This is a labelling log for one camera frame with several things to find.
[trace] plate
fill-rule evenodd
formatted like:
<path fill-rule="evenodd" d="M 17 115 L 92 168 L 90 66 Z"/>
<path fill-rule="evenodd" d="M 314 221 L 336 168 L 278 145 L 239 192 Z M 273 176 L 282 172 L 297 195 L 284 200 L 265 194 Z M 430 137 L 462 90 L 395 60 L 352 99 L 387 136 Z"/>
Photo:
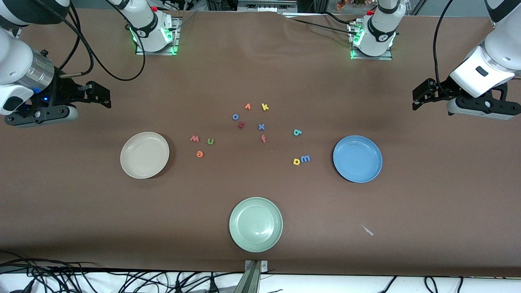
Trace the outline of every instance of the plate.
<path fill-rule="evenodd" d="M 333 163 L 345 179 L 366 183 L 375 179 L 382 170 L 382 153 L 370 139 L 348 136 L 334 147 Z"/>
<path fill-rule="evenodd" d="M 170 149 L 164 137 L 155 132 L 142 132 L 125 143 L 119 160 L 130 177 L 146 179 L 161 172 L 169 156 Z"/>
<path fill-rule="evenodd" d="M 282 215 L 277 206 L 265 198 L 245 199 L 231 213 L 230 234 L 246 251 L 266 251 L 282 235 Z"/>

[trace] white plate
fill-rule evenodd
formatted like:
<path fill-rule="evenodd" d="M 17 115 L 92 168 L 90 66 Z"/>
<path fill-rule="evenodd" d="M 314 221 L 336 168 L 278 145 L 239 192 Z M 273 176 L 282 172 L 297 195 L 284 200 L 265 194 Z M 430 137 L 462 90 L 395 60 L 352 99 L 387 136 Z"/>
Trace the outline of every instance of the white plate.
<path fill-rule="evenodd" d="M 266 251 L 279 241 L 282 215 L 277 206 L 265 198 L 245 199 L 231 213 L 230 234 L 246 251 Z"/>
<path fill-rule="evenodd" d="M 165 138 L 155 132 L 142 132 L 125 143 L 119 160 L 130 177 L 146 179 L 161 172 L 169 156 Z"/>

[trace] blue plate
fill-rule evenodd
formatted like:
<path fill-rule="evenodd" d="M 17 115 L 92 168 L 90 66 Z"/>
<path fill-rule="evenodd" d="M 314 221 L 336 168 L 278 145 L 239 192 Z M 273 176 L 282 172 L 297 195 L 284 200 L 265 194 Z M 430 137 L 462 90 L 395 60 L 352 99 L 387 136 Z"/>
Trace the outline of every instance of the blue plate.
<path fill-rule="evenodd" d="M 370 139 L 348 136 L 334 147 L 333 163 L 345 179 L 365 183 L 375 179 L 382 170 L 382 153 Z"/>

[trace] table surface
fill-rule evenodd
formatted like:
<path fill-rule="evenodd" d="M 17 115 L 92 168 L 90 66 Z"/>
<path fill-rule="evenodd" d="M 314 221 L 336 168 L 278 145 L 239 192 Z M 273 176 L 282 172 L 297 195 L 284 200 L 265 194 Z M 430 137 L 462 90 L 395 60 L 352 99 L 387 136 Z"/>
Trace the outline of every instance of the table surface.
<path fill-rule="evenodd" d="M 139 70 L 118 14 L 80 17 L 110 70 Z M 394 60 L 376 62 L 351 60 L 342 33 L 274 13 L 197 13 L 178 55 L 149 56 L 137 80 L 116 81 L 99 65 L 76 79 L 109 88 L 112 109 L 78 104 L 70 123 L 0 124 L 0 247 L 121 268 L 237 271 L 263 259 L 283 273 L 520 276 L 521 119 L 449 117 L 444 103 L 411 109 L 411 91 L 434 76 L 437 21 L 405 17 Z M 440 76 L 491 29 L 487 18 L 447 18 Z M 61 24 L 30 26 L 21 38 L 60 64 L 75 36 Z M 66 71 L 87 65 L 80 46 Z M 520 89 L 511 83 L 511 100 Z M 266 125 L 266 143 L 257 124 Z M 158 176 L 138 180 L 119 154 L 143 131 L 162 134 L 171 156 Z M 349 135 L 382 151 L 383 169 L 369 183 L 343 179 L 332 164 Z M 302 155 L 311 162 L 293 165 Z M 282 237 L 263 253 L 241 250 L 228 231 L 248 197 L 270 199 L 283 216 Z"/>

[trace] plate rim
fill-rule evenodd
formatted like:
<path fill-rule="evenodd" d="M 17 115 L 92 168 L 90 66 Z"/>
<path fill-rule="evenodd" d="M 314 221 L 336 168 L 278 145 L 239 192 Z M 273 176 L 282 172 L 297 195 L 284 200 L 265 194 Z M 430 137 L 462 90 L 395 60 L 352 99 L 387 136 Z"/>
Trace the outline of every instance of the plate rim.
<path fill-rule="evenodd" d="M 251 201 L 251 200 L 260 200 L 261 202 L 264 202 L 265 204 L 268 204 L 268 205 L 271 205 L 275 208 L 275 210 L 277 211 L 277 218 L 280 219 L 280 232 L 278 233 L 278 235 L 274 238 L 274 242 L 272 245 L 270 245 L 268 248 L 266 249 L 251 249 L 251 248 L 246 248 L 246 247 L 243 247 L 241 245 L 239 245 L 237 243 L 237 239 L 236 237 L 234 237 L 234 234 L 232 233 L 232 230 L 236 230 L 234 228 L 234 226 L 232 226 L 232 224 L 234 223 L 234 220 L 233 220 L 233 215 L 234 213 L 237 213 L 237 214 L 241 214 L 243 212 L 243 209 L 241 209 L 240 211 L 238 210 L 238 207 L 241 205 L 241 204 L 244 204 L 244 202 L 247 202 L 247 201 Z M 269 249 L 271 249 L 273 246 L 275 246 L 275 244 L 278 243 L 278 241 L 280 240 L 280 237 L 282 236 L 282 231 L 284 229 L 284 220 L 282 218 L 282 213 L 280 212 L 280 209 L 277 207 L 276 204 L 274 204 L 272 201 L 270 201 L 269 199 L 267 198 L 263 198 L 263 197 L 250 197 L 250 198 L 246 198 L 246 199 L 243 199 L 241 202 L 239 202 L 232 210 L 231 214 L 230 214 L 230 219 L 229 219 L 229 224 L 228 224 L 228 228 L 229 228 L 229 232 L 230 232 L 230 235 L 231 235 L 231 238 L 233 239 L 233 242 L 235 242 L 235 244 L 245 250 L 245 251 L 248 251 L 248 252 L 255 252 L 255 253 L 259 253 L 259 252 L 264 252 L 264 251 L 267 251 Z"/>
<path fill-rule="evenodd" d="M 146 134 L 148 134 L 149 137 L 150 137 L 150 136 L 154 136 L 154 137 L 156 137 L 156 138 L 159 139 L 159 140 L 160 140 L 164 145 L 166 145 L 166 149 L 167 149 L 166 160 L 165 160 L 165 163 L 164 163 L 163 166 L 159 169 L 158 172 L 156 172 L 156 173 L 154 173 L 154 174 L 152 174 L 152 175 L 150 175 L 150 176 L 145 176 L 145 177 L 141 177 L 141 176 L 140 176 L 140 177 L 137 177 L 137 176 L 134 176 L 134 175 L 129 174 L 129 171 L 125 169 L 125 167 L 124 167 L 124 165 L 123 165 L 123 153 L 124 153 L 125 149 L 128 149 L 128 146 L 130 146 L 131 141 L 136 139 L 135 137 L 137 137 L 137 136 L 141 136 L 141 135 L 146 135 Z M 127 140 L 127 142 L 125 142 L 125 144 L 124 144 L 123 147 L 121 148 L 121 152 L 120 152 L 120 154 L 119 154 L 119 164 L 121 165 L 121 168 L 123 169 L 123 171 L 124 171 L 128 176 L 130 176 L 130 177 L 132 177 L 132 178 L 135 178 L 135 179 L 148 179 L 148 178 L 151 178 L 151 177 L 156 176 L 157 174 L 159 174 L 159 172 L 161 172 L 161 171 L 165 168 L 166 164 L 168 164 L 168 160 L 169 160 L 169 159 L 170 159 L 170 146 L 168 145 L 168 142 L 166 141 L 166 139 L 165 139 L 162 135 L 160 135 L 160 134 L 158 134 L 158 133 L 156 133 L 156 132 L 153 132 L 153 131 L 144 131 L 144 132 L 140 132 L 140 133 L 137 133 L 137 134 L 133 135 L 131 138 L 129 138 L 129 139 Z"/>
<path fill-rule="evenodd" d="M 379 165 L 380 165 L 380 166 L 378 167 L 378 171 L 375 173 L 375 175 L 374 175 L 371 179 L 369 179 L 369 180 L 364 180 L 364 181 L 353 180 L 353 179 L 347 178 L 345 175 L 343 175 L 343 174 L 338 170 L 338 168 L 337 168 L 337 164 L 336 164 L 336 160 L 335 160 L 335 154 L 337 153 L 337 149 L 338 149 L 340 143 L 341 143 L 343 140 L 347 140 L 347 139 L 349 139 L 349 138 L 350 138 L 351 140 L 353 140 L 353 139 L 358 139 L 359 142 L 361 142 L 361 143 L 363 143 L 363 144 L 365 144 L 365 145 L 367 145 L 367 143 L 366 143 L 366 142 L 363 142 L 363 141 L 360 141 L 359 138 L 363 138 L 363 139 L 365 139 L 365 140 L 368 140 L 369 142 L 371 142 L 371 143 L 374 145 L 374 147 L 375 147 L 376 150 L 378 151 L 378 157 L 379 157 L 379 159 L 380 159 L 380 160 L 379 160 L 379 162 L 380 162 Z M 382 151 L 381 151 L 380 148 L 375 144 L 375 142 L 372 141 L 370 138 L 367 138 L 367 137 L 365 137 L 365 136 L 359 136 L 359 135 L 346 136 L 346 137 L 342 138 L 341 140 L 339 140 L 339 141 L 337 142 L 337 144 L 334 146 L 334 149 L 333 149 L 333 165 L 334 165 L 335 169 L 337 170 L 337 172 L 340 174 L 340 176 L 344 177 L 345 179 L 347 179 L 347 180 L 349 180 L 349 181 L 351 181 L 351 182 L 354 182 L 354 183 L 367 183 L 367 182 L 369 182 L 369 181 L 375 179 L 376 177 L 378 177 L 378 175 L 379 175 L 380 172 L 382 171 L 382 167 L 383 167 L 383 156 L 382 156 Z"/>

